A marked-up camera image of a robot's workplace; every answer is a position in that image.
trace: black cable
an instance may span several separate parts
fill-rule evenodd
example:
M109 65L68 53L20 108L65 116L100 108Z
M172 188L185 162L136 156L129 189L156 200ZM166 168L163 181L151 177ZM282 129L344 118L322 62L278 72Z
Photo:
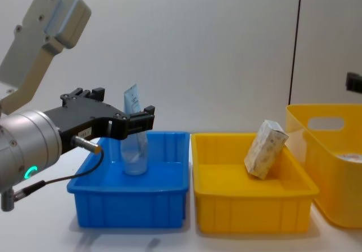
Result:
M97 163L95 166L93 166L91 169L89 169L89 170L87 170L87 171L85 171L85 172L83 172L83 173L75 174L75 175L72 175L72 176L60 177L60 178L58 178L58 179L48 180L48 181L45 182L45 185L46 185L46 184L51 184L51 183L56 183L56 182L58 182L58 181L74 179L74 178L76 178L76 177L83 177L83 176L85 176L85 175L87 175L87 174L89 174L89 173L92 173L94 170L96 170L96 169L101 165L101 163L102 163L102 161L103 161L103 158L104 158L104 151L103 151L103 149L101 149L101 157L100 157L100 160L99 160L98 163Z
M288 105L290 105L290 102L291 102L291 99L292 99L292 87L293 87L293 76L294 76L296 43L297 43L297 40L298 40L298 27L299 27L300 4L301 4L301 0L298 1L298 13L297 13L297 17L296 17L296 28L295 28L295 38L294 38L294 51L293 51L293 62L292 62L292 74L291 74L291 76L290 76L290 87L289 87Z
M103 149L101 149L101 157L100 157L100 160L98 161L98 163L93 166L91 169L83 172L83 173L79 173L79 174L75 174L75 175L72 175L72 176L67 176L67 177L60 177L58 179L54 179L54 180L48 180L48 181L44 181L44 180L41 180L41 181L38 181L37 183L34 183L32 185L29 185L28 187L25 187L23 188L22 190L20 190L19 192L16 192L17 194L21 194L23 193L25 196L21 197L21 198L17 198L15 196L15 201L18 201L24 197L27 197L28 195L30 195L31 193L34 193L35 191L39 190L40 188L44 187L45 185L47 184L51 184L51 183L56 183L58 181L63 181L63 180L70 180L70 179L74 179L76 177L82 177L82 176L85 176L89 173L92 173L94 170L96 170L102 163L103 161L103 158L104 158L104 151Z

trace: black object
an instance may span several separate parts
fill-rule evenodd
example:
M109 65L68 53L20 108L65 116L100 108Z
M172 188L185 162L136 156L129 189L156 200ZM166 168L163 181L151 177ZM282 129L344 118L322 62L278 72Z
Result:
M92 91L77 88L70 94L61 95L62 107L44 112L59 129L62 154L74 148L71 144L74 135L87 140L97 137L123 140L129 134L153 128L153 106L129 115L103 103L104 94L104 88Z
M93 166L91 169L89 169L89 170L87 170L87 171L85 171L83 173L75 174L75 175L72 175L72 176L60 177L58 179L48 180L48 181L44 181L44 180L38 181L37 183L34 183L34 184L29 185L29 186L22 189L22 191L23 191L23 193L25 195L24 197L27 197L28 195L34 193L35 191L38 191L39 189L43 188L47 184L57 183L58 181L63 181L63 180L70 180L70 179L74 179L76 177L82 177L82 176L85 176L85 175L87 175L89 173L92 173L94 170L96 170L101 165L101 163L103 161L103 158L104 158L104 151L102 149L101 150L101 157L100 157L98 163L95 166Z
M348 72L346 79L346 89L348 91L362 94L362 76L356 73Z

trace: label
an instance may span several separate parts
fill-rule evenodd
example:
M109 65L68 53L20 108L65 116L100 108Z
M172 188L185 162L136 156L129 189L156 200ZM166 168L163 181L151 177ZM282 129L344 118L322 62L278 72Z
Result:
M81 138L86 138L86 137L90 136L91 134L92 134L92 127L79 132L78 136Z

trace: robotic arm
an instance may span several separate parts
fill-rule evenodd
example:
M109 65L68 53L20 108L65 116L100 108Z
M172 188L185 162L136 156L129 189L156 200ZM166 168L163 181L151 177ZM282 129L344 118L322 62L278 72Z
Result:
M0 112L10 114L32 99L52 58L76 45L90 15L83 0L33 0L0 66ZM63 153L77 146L97 153L93 138L122 140L152 129L153 106L127 115L103 103L104 94L103 88L77 88L61 95L59 108L0 119L3 211L14 208L14 185L54 165Z

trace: blue plastic bin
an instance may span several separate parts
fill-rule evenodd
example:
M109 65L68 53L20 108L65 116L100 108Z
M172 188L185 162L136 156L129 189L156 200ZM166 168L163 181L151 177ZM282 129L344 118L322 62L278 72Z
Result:
M148 132L146 173L123 173L118 140L101 138L102 164L67 185L75 197L81 227L179 228L186 218L189 187L189 133ZM92 168L100 155L90 154L77 173Z

